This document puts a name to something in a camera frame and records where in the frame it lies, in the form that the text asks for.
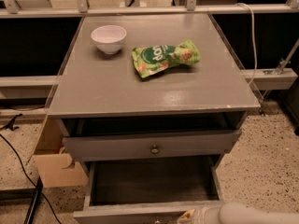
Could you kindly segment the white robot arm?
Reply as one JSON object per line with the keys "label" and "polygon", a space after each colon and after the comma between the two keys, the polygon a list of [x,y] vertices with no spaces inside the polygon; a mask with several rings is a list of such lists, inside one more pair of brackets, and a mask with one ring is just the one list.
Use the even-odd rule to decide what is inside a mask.
{"label": "white robot arm", "polygon": [[299,214],[266,212],[228,202],[218,207],[191,209],[178,218],[177,224],[299,224]]}

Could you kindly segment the white and yellow gripper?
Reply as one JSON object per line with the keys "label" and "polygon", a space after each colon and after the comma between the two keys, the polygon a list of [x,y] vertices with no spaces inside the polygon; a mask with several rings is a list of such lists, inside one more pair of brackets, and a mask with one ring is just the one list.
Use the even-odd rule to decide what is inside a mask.
{"label": "white and yellow gripper", "polygon": [[199,208],[196,213],[191,209],[177,219],[177,224],[221,224],[219,212],[219,207]]}

